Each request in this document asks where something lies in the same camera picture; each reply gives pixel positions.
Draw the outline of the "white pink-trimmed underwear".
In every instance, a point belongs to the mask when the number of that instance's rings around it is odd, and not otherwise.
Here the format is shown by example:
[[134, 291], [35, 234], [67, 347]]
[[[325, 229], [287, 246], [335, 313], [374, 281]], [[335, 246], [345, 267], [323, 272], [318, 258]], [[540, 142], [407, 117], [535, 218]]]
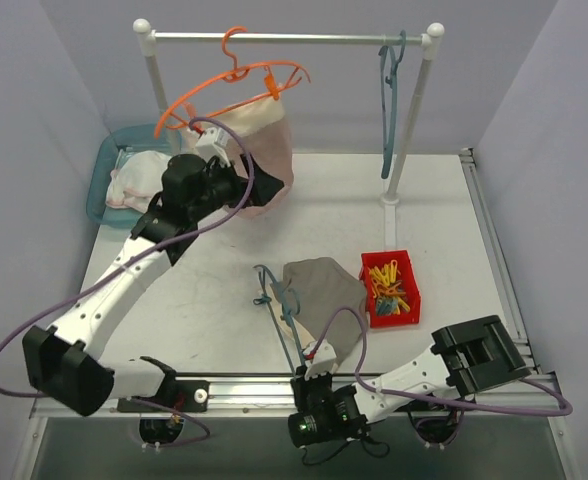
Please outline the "white pink-trimmed underwear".
[[106, 205], [145, 213], [151, 199], [162, 190], [161, 177], [169, 160], [169, 155], [154, 150], [133, 154], [110, 173]]

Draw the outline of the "grey beige underwear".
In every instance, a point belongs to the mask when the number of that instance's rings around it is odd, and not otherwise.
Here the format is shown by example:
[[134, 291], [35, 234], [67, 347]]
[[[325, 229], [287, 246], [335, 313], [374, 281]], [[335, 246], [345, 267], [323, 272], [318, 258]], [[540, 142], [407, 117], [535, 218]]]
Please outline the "grey beige underwear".
[[279, 332], [303, 347], [319, 339], [331, 322], [325, 340], [334, 348], [337, 370], [359, 343], [359, 318], [366, 318], [364, 285], [336, 260], [320, 257], [283, 266], [281, 279], [269, 284], [279, 304]]

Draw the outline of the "blue hanger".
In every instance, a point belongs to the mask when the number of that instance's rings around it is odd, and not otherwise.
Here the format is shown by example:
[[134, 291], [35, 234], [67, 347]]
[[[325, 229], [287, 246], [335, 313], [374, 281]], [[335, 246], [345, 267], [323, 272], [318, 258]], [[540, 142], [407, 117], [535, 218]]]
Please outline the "blue hanger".
[[384, 45], [378, 51], [379, 84], [382, 115], [382, 168], [381, 178], [387, 179], [392, 168], [398, 113], [398, 69], [407, 45], [407, 33], [401, 30], [400, 50]]
[[[291, 373], [295, 374], [297, 368], [305, 363], [302, 342], [294, 322], [294, 316], [300, 312], [298, 293], [291, 287], [285, 287], [282, 281], [277, 280], [268, 266], [256, 264], [253, 269], [257, 273], [260, 285], [260, 293], [253, 299], [253, 304], [268, 309], [287, 364]], [[280, 324], [289, 329], [295, 346], [295, 355], [290, 352], [286, 344], [285, 331]]]

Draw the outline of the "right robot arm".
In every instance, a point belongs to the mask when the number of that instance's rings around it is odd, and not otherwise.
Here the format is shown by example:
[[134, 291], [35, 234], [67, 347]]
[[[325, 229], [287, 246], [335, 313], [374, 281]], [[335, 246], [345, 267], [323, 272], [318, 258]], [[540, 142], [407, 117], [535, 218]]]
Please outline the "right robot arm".
[[297, 448], [333, 440], [356, 440], [369, 426], [413, 401], [439, 409], [530, 374], [498, 316], [442, 327], [433, 343], [412, 361], [370, 380], [332, 387], [334, 348], [325, 340], [309, 343], [304, 364], [290, 384], [296, 412], [288, 431]]

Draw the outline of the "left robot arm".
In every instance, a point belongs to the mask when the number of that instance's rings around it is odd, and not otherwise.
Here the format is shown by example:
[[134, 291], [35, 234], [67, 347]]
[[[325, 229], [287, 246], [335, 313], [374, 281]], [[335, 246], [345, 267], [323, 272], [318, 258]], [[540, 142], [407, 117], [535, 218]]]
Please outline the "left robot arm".
[[252, 157], [240, 157], [242, 177], [218, 156], [172, 157], [161, 189], [139, 218], [112, 265], [88, 295], [48, 328], [32, 326], [22, 338], [30, 385], [81, 416], [110, 399], [139, 397], [154, 411], [178, 402], [181, 388], [174, 369], [149, 356], [123, 366], [103, 366], [104, 349], [140, 296], [173, 267], [198, 238], [198, 224], [226, 208], [236, 213], [264, 207], [284, 188]]

